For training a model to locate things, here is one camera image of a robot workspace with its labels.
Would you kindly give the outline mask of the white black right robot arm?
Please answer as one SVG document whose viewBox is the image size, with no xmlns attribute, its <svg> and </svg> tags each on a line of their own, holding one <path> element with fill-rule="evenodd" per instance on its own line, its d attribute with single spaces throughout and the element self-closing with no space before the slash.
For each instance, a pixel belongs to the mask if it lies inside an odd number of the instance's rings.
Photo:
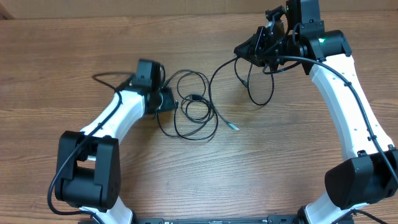
<svg viewBox="0 0 398 224">
<path fill-rule="evenodd" d="M 326 31 L 319 19 L 287 25 L 272 19 L 234 53 L 269 74 L 286 62 L 302 65 L 338 133 L 343 162 L 325 174 L 325 192 L 316 201 L 288 216 L 290 223 L 352 223 L 365 206 L 397 192 L 397 148 L 369 105 L 341 31 Z"/>
</svg>

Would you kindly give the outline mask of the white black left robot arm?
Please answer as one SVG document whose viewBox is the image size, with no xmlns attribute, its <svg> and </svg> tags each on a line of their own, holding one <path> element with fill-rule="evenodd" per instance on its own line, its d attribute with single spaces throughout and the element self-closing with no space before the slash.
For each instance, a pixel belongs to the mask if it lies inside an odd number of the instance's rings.
<svg viewBox="0 0 398 224">
<path fill-rule="evenodd" d="M 89 214 L 95 223 L 134 223 L 134 213 L 121 200 L 119 145 L 145 114 L 174 108 L 170 88 L 149 95 L 131 89 L 115 93 L 112 102 L 79 132 L 66 131 L 59 140 L 57 171 L 50 197 Z"/>
</svg>

